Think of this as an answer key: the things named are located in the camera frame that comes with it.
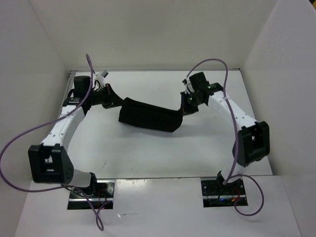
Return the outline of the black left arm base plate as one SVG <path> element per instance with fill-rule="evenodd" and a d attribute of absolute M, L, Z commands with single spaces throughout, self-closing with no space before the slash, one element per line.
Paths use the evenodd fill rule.
<path fill-rule="evenodd" d="M 84 195 L 74 188 L 67 188 L 70 192 L 68 199 L 68 210 L 87 210 L 90 209 Z M 93 208 L 97 209 L 113 209 L 115 180 L 98 179 L 94 192 L 89 188 L 82 188 L 82 192 L 86 194 Z"/>

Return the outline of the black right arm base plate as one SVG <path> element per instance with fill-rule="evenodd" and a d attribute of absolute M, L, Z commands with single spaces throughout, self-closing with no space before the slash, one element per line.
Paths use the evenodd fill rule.
<path fill-rule="evenodd" d="M 228 188 L 220 188 L 216 179 L 201 179 L 203 207 L 248 206 L 244 183 L 241 179 Z"/>

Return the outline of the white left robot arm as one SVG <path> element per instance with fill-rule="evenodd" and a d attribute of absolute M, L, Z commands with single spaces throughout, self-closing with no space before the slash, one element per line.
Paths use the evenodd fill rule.
<path fill-rule="evenodd" d="M 80 188 L 87 197 L 98 193 L 96 175 L 74 168 L 68 156 L 70 141 L 92 106 L 105 109 L 121 106 L 120 98 L 109 84 L 88 91 L 87 85 L 76 85 L 63 103 L 60 120 L 38 145 L 30 146 L 28 156 L 33 181 L 36 183 L 60 184 Z"/>

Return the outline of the black skirt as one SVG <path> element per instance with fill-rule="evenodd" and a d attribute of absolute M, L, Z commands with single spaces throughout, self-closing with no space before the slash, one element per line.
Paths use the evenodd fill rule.
<path fill-rule="evenodd" d="M 183 121 L 181 110 L 170 110 L 125 98 L 118 121 L 138 128 L 174 132 Z"/>

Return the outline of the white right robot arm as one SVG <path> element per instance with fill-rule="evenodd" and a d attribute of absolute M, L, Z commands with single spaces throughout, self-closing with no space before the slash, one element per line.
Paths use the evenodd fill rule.
<path fill-rule="evenodd" d="M 216 188 L 228 194 L 234 182 L 241 178 L 245 169 L 262 160 L 270 153 L 270 128 L 243 111 L 218 83 L 188 82 L 183 80 L 185 91 L 181 93 L 184 114 L 193 114 L 198 106 L 205 104 L 215 110 L 234 129 L 235 141 L 232 148 L 232 166 L 219 171 Z"/>

